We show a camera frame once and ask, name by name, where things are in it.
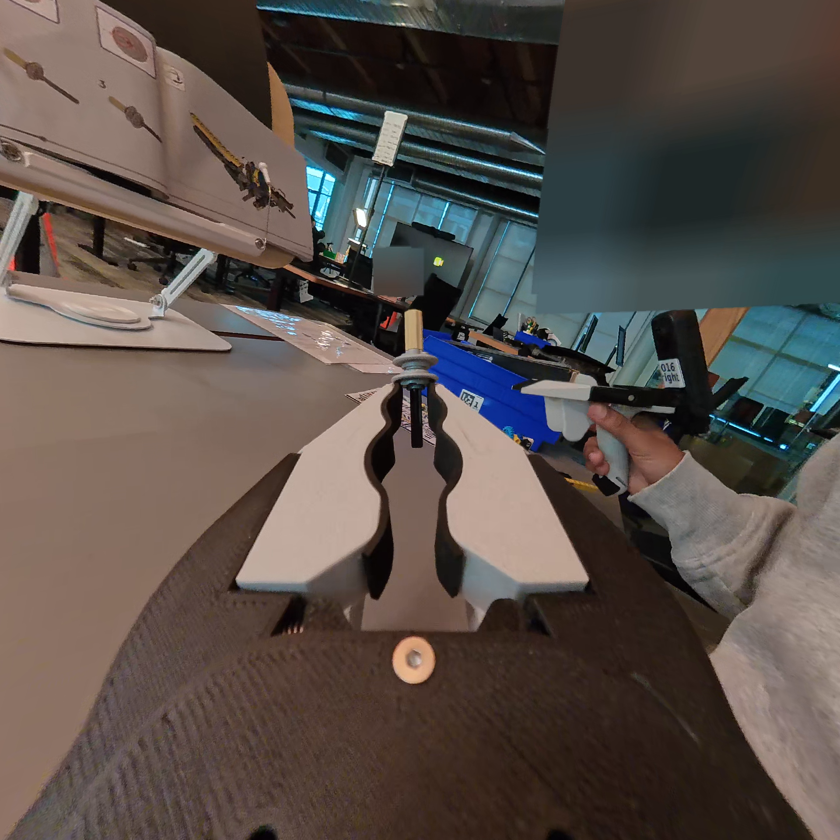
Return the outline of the white book stand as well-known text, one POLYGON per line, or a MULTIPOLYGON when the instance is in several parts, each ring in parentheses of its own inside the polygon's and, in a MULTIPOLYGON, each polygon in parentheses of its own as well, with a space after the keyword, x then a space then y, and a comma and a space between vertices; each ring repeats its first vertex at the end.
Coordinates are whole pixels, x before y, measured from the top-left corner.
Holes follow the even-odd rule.
POLYGON ((111 184, 75 165, 2 137, 2 183, 17 189, 2 236, 1 339, 56 347, 227 352, 214 337, 173 309, 175 301, 218 255, 277 268, 303 257, 311 241, 280 245, 268 234, 213 222, 181 208, 111 184), (39 200, 57 201, 101 217, 199 247, 162 293, 150 301, 120 300, 67 289, 35 287, 10 271, 39 200))

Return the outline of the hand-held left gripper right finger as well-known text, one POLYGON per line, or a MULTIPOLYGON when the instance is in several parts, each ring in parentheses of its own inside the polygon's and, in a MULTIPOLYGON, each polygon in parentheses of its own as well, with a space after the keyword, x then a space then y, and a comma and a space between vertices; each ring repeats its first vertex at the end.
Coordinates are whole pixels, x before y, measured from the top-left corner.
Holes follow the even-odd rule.
POLYGON ((583 592, 590 577, 526 450, 442 385, 427 388, 444 481, 435 568, 475 632, 497 601, 583 592))

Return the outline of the black lego axle with discs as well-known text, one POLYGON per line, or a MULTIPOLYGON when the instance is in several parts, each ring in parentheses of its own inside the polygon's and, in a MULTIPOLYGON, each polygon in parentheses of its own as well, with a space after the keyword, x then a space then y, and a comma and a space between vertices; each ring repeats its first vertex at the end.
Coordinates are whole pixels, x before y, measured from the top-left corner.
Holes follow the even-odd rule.
POLYGON ((422 393, 430 385, 436 383, 438 377, 431 372, 431 368, 438 359, 424 350, 407 349, 402 355, 394 359, 394 365, 400 372, 392 378, 392 383, 408 391, 409 431, 412 448, 424 446, 424 420, 422 393))

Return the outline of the blue plastic bin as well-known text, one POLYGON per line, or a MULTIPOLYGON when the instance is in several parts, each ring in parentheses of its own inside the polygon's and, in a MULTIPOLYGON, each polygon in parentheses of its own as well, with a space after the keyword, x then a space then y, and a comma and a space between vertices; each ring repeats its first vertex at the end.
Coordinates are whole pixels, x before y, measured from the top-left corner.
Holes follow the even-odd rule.
POLYGON ((438 383, 467 407, 530 448, 554 445, 560 432, 547 423, 541 396, 522 392, 532 380, 568 382, 572 370, 560 364, 455 342, 444 332, 423 331, 424 349, 437 357, 432 368, 438 383))

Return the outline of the white printed sheet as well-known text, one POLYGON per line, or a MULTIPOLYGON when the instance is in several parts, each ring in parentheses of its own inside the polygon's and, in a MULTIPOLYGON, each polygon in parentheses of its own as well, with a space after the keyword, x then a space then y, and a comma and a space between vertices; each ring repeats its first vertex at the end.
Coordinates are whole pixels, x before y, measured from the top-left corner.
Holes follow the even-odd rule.
POLYGON ((378 354, 368 343, 326 322, 278 311, 228 304, 225 307, 323 364, 344 364, 366 374, 397 375, 402 372, 390 358, 378 354))

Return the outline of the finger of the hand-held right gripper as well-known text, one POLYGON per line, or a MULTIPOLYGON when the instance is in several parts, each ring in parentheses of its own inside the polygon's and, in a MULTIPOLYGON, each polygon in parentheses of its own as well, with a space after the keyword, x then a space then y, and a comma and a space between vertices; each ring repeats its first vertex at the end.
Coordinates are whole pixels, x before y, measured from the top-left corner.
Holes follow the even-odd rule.
POLYGON ((546 424, 568 442, 579 442, 590 428, 589 409, 595 379, 577 374, 571 381, 531 380, 513 386, 543 399, 546 424))

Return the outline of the black monitor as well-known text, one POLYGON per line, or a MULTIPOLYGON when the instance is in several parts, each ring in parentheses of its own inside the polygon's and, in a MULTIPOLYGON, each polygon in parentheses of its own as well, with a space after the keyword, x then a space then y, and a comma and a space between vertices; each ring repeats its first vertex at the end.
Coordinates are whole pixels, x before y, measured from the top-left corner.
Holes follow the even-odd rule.
POLYGON ((389 246, 423 253, 421 294, 446 320, 462 297, 473 248, 457 243, 454 234, 420 223, 396 224, 389 246))

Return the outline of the person's right hand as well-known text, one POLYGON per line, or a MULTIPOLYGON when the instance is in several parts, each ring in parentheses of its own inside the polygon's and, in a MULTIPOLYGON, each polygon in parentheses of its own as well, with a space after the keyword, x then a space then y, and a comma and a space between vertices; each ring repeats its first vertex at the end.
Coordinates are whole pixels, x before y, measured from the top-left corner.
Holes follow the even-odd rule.
POLYGON ((659 415, 626 416, 600 403, 591 404, 587 415, 595 435, 608 435, 626 452, 626 492, 630 496, 663 479, 683 459, 683 452, 657 424, 659 415))

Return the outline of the white light panel on stand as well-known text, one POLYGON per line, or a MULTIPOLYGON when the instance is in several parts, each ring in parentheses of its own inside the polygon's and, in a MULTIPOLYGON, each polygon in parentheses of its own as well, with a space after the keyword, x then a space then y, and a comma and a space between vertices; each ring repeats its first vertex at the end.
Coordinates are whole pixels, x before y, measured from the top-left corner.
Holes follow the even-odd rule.
POLYGON ((353 265, 349 274, 350 283, 353 283, 354 275, 361 265, 361 258, 364 255, 364 244, 366 236, 368 235, 371 226, 373 214, 375 213, 375 205, 378 200, 380 191, 382 189, 382 184, 385 179, 385 175, 396 161, 400 145, 403 141, 406 123, 406 114, 391 110, 385 110, 382 126, 372 155, 372 161, 373 163, 380 166, 380 171, 375 182, 375 189, 371 198, 370 205, 364 211, 364 220, 362 220, 361 215, 357 214, 356 226, 360 229, 361 237, 356 257, 353 260, 353 265))

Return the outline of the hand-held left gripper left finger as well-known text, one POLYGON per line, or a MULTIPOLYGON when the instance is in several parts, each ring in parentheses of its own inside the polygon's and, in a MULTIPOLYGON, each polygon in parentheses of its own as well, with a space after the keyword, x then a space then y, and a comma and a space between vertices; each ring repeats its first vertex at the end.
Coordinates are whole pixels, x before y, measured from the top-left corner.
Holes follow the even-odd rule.
POLYGON ((403 389, 384 385, 293 458, 289 477, 235 577, 246 592, 336 604, 352 627, 392 571, 384 478, 395 462, 403 389))

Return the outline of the wooden office desk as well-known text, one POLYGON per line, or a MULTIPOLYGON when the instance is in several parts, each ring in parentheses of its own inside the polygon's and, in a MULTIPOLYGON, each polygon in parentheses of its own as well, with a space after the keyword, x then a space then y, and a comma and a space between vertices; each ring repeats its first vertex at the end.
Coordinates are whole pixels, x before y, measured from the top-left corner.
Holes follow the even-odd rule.
POLYGON ((375 318, 376 325, 379 325, 383 320, 384 316, 382 315, 382 312, 385 309, 389 309, 393 312, 403 313, 412 307, 412 305, 409 302, 406 302, 402 299, 376 295, 373 293, 372 290, 355 286, 347 280, 330 279, 321 275, 313 275, 311 272, 308 272, 292 264, 283 266, 282 269, 287 272, 290 272, 299 279, 305 280, 309 284, 314 284, 320 287, 328 288, 333 291, 340 292, 345 296, 351 296, 364 301, 373 302, 377 307, 377 314, 375 318))

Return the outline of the person's right forearm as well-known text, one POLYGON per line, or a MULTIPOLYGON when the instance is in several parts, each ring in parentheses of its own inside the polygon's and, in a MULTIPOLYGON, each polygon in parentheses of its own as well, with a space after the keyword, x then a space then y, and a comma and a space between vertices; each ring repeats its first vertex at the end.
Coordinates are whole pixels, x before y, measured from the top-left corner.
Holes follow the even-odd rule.
POLYGON ((690 455, 631 497, 730 624, 710 661, 765 771, 815 838, 839 838, 839 443, 795 503, 740 495, 690 455))

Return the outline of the open instruction booklet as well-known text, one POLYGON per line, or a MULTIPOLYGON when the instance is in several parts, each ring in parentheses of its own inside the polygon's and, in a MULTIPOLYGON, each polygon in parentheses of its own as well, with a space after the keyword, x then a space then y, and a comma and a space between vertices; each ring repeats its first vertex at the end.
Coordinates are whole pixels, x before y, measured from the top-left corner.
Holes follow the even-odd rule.
POLYGON ((312 257, 256 2, 1 2, 2 186, 277 268, 312 257))

